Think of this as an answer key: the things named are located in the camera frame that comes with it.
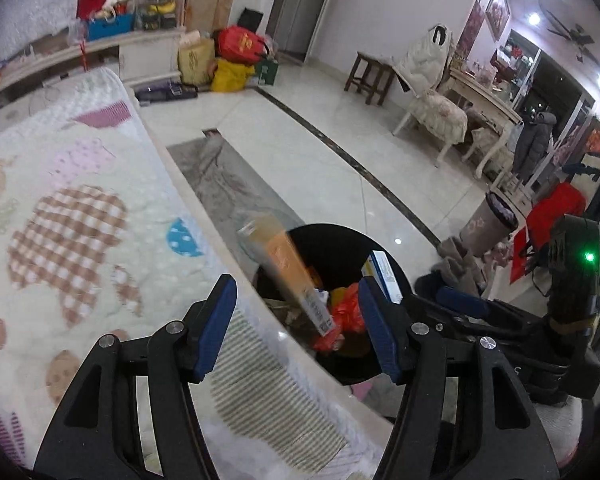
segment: bed sheet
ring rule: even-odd
[[[67,28],[77,9],[78,0],[0,0],[0,59]]]
[[[110,70],[75,77],[55,103],[1,133],[0,443],[8,455],[33,466],[99,336],[152,334],[205,298],[223,271]],[[220,477],[372,476],[378,450],[324,416],[245,308],[238,298],[216,368],[191,387]],[[159,471],[146,381],[138,396],[145,462]]]

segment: picture frame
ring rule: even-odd
[[[474,7],[471,10],[471,14],[469,14],[469,19],[464,26],[464,30],[460,35],[458,44],[456,45],[456,54],[461,59],[467,59],[469,57],[471,49],[474,47],[475,40],[478,37],[478,33],[480,33],[480,29],[484,23],[484,19],[485,13],[484,10],[482,10],[480,0],[476,0],[474,2]]]
[[[502,33],[504,32],[507,22],[511,17],[509,1],[489,0],[486,15],[494,38],[499,40],[502,37]]]

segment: blue basket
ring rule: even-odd
[[[88,41],[100,40],[101,38],[108,38],[109,36],[115,36],[117,34],[124,34],[131,30],[133,25],[134,16],[133,14],[122,14],[116,16],[116,19],[112,22],[108,22],[104,19],[98,19],[88,22],[87,38]]]

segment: trash can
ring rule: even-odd
[[[347,287],[362,279],[362,267],[371,251],[384,251],[403,296],[411,294],[411,285],[392,256],[371,238],[334,224],[309,224],[288,232],[307,268],[313,267],[324,290]],[[259,267],[253,282],[262,298],[282,300],[275,282]],[[357,384],[382,373],[368,335],[351,334],[360,348],[368,348],[362,357],[347,357],[337,351],[318,352],[316,360],[341,384]]]
[[[460,231],[460,239],[480,258],[517,228],[518,219],[509,205],[494,192],[488,192]]]

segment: gray coat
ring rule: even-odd
[[[511,173],[517,175],[520,182],[524,183],[534,174],[536,166],[549,146],[549,138],[555,123],[557,123],[555,115],[540,112],[536,115],[535,123],[525,124],[522,129],[511,169]]]

